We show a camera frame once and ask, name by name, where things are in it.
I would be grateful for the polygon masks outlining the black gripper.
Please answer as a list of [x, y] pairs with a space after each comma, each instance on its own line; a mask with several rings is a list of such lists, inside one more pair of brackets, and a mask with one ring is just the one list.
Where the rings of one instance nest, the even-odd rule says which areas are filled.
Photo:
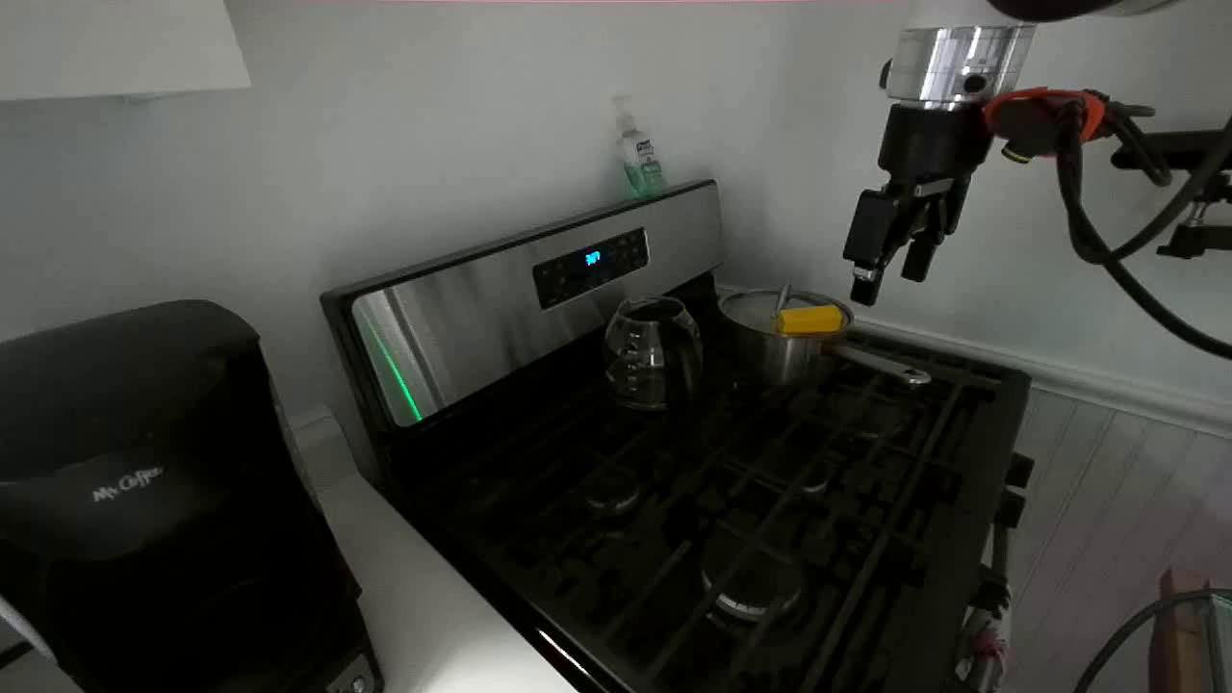
[[944, 232], [957, 223], [973, 171], [989, 153], [989, 129], [978, 107], [925, 112], [893, 105], [878, 165], [889, 174], [887, 194], [867, 191], [844, 243], [852, 261], [852, 300], [872, 303], [889, 260], [905, 246], [911, 214], [930, 232], [911, 234], [899, 279], [925, 280]]

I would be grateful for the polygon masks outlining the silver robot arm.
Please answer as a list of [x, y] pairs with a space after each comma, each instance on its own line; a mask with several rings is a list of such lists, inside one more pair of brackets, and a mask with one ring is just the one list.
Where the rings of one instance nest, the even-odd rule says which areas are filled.
[[883, 191], [861, 191], [844, 243], [852, 300], [872, 303], [893, 255], [925, 280], [935, 246], [957, 228], [971, 182], [994, 144], [1011, 158], [1053, 158], [1060, 135], [1137, 138], [1133, 115], [1093, 90], [1021, 90], [1039, 24], [1139, 16], [1166, 0], [920, 0], [883, 67], [889, 119]]

